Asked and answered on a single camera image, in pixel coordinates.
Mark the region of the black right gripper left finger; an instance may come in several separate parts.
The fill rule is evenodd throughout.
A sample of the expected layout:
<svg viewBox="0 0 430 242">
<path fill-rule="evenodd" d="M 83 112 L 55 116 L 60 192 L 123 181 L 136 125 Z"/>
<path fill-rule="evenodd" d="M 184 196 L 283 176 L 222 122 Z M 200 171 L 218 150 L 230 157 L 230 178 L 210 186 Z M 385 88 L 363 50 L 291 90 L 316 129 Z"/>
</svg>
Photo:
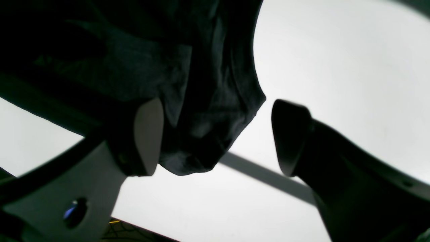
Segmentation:
<svg viewBox="0 0 430 242">
<path fill-rule="evenodd" d="M 155 173 L 163 123 L 159 98 L 132 101 L 48 163 L 2 180 L 1 241 L 98 241 L 124 181 Z"/>
</svg>

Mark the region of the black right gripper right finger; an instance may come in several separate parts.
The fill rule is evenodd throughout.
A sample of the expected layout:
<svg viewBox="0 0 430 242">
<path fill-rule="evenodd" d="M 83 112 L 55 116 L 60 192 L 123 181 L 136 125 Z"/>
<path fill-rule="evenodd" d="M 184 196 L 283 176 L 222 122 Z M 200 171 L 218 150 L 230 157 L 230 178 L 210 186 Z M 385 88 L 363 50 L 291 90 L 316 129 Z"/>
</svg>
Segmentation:
<svg viewBox="0 0 430 242">
<path fill-rule="evenodd" d="M 311 189 L 332 242 L 428 242 L 429 185 L 378 160 L 309 110 L 276 100 L 278 164 Z"/>
</svg>

